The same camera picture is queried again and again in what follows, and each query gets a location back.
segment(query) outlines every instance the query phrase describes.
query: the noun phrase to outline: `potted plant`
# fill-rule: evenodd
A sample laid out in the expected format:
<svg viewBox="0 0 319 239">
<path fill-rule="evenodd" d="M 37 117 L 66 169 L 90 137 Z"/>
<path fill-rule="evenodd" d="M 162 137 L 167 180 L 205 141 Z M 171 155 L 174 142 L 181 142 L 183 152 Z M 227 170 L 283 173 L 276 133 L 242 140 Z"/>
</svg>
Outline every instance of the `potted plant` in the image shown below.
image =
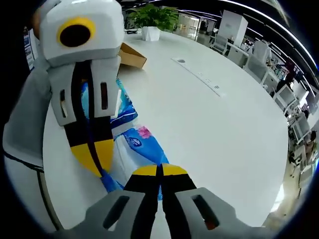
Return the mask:
<svg viewBox="0 0 319 239">
<path fill-rule="evenodd" d="M 174 7 L 159 8 L 153 4 L 132 9 L 130 17 L 136 27 L 142 28 L 142 37 L 145 41 L 158 41 L 160 30 L 172 31 L 178 22 L 178 12 Z"/>
</svg>

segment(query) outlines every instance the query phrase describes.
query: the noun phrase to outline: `green plant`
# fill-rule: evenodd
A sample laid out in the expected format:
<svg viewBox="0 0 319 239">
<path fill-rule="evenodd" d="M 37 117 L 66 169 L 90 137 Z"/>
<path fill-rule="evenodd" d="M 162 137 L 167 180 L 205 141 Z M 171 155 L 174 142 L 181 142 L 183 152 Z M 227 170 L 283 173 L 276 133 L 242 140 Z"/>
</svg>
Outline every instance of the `green plant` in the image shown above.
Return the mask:
<svg viewBox="0 0 319 239">
<path fill-rule="evenodd" d="M 129 17 L 134 20 L 136 27 L 157 26 L 160 30 L 173 30 L 178 22 L 178 12 L 174 7 L 159 8 L 153 4 L 145 7 L 133 8 Z"/>
</svg>

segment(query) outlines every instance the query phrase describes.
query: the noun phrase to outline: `black circle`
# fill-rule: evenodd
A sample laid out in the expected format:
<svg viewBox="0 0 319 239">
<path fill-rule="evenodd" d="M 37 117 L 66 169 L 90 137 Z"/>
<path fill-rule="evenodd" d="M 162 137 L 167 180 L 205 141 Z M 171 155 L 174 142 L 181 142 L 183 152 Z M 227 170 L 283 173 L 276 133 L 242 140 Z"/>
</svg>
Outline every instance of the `black circle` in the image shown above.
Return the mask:
<svg viewBox="0 0 319 239">
<path fill-rule="evenodd" d="M 60 41 L 68 47 L 83 45 L 91 37 L 90 30 L 83 25 L 72 25 L 65 28 L 60 34 Z"/>
</svg>

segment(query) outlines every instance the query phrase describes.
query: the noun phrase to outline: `desk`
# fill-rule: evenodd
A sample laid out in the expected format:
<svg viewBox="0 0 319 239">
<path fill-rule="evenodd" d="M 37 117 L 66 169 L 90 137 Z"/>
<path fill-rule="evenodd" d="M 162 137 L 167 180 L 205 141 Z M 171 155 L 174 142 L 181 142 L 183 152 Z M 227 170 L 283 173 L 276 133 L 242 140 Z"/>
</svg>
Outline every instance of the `desk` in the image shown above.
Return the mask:
<svg viewBox="0 0 319 239">
<path fill-rule="evenodd" d="M 243 222 L 261 226 L 284 176 L 286 118 L 248 73 L 206 46 L 168 32 L 161 32 L 156 42 L 141 39 L 125 36 L 126 44 L 147 57 L 143 70 L 125 66 L 119 72 L 139 122 L 197 187 L 232 205 Z M 214 79 L 226 96 L 217 96 L 174 57 Z M 106 194 L 99 179 L 74 159 L 51 107 L 43 165 L 52 204 L 66 229 L 81 222 L 90 204 Z M 153 228 L 161 233 L 161 226 Z"/>
</svg>

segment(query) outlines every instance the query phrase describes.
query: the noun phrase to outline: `white flower pot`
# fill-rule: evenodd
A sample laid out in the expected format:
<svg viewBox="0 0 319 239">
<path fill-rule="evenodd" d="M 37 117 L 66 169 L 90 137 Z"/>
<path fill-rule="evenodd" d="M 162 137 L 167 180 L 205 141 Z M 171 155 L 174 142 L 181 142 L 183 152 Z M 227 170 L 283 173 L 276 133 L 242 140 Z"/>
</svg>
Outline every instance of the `white flower pot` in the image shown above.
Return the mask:
<svg viewBox="0 0 319 239">
<path fill-rule="evenodd" d="M 143 26 L 142 38 L 144 41 L 158 41 L 160 38 L 160 30 L 157 26 Z"/>
</svg>

